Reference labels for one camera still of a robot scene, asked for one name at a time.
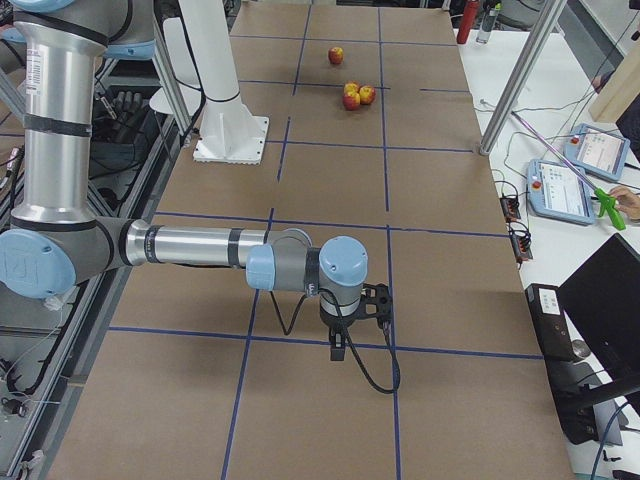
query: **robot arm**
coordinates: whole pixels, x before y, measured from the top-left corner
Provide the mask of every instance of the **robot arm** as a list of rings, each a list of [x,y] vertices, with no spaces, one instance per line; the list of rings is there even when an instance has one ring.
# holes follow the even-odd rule
[[[149,58],[151,0],[13,0],[27,41],[24,201],[0,235],[0,281],[32,298],[65,292],[125,265],[177,263],[245,268],[262,290],[320,295],[335,355],[357,319],[391,322],[385,286],[364,285],[367,253],[337,237],[314,248],[299,230],[254,231],[150,226],[95,217],[87,207],[93,69],[111,50]],[[374,313],[367,313],[373,305]]]

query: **black bracket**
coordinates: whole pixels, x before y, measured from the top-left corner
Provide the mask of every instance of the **black bracket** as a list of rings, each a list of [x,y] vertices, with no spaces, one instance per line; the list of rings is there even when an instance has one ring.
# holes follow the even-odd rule
[[[393,299],[389,293],[389,287],[382,283],[378,285],[365,283],[362,287],[360,303],[353,313],[344,315],[341,321],[339,317],[327,313],[320,307],[320,318],[329,327],[331,360],[343,361],[346,346],[343,329],[348,329],[356,320],[375,318],[378,322],[378,328],[388,332],[393,322]]]

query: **red fire extinguisher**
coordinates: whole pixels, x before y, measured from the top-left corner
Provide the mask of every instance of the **red fire extinguisher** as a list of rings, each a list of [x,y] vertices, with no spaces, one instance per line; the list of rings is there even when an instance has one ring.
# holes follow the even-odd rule
[[[464,12],[462,12],[462,22],[460,22],[458,37],[456,39],[459,45],[467,43],[467,38],[469,38],[469,32],[476,19],[479,5],[480,0],[467,0],[467,4],[464,6]]]

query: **cardboard surface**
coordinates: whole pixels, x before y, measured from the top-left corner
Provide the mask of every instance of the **cardboard surface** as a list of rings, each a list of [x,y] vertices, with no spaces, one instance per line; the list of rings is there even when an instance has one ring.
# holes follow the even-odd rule
[[[109,332],[50,480],[211,478],[244,342]]]
[[[249,2],[234,34],[243,101],[273,112],[262,164],[184,150],[156,222],[362,241],[393,288],[400,391],[329,361],[317,299],[285,338],[242,272],[139,267],[50,478],[572,478],[464,72],[424,45],[454,44],[447,15]],[[352,76],[380,88],[347,112]],[[300,294],[276,296],[288,323]],[[388,387],[376,322],[350,331]]]

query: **white pillar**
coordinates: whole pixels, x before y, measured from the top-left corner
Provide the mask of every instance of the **white pillar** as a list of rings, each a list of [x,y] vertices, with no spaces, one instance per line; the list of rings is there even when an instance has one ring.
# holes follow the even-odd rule
[[[207,96],[194,159],[260,163],[269,119],[242,103],[222,0],[180,0],[180,9]]]

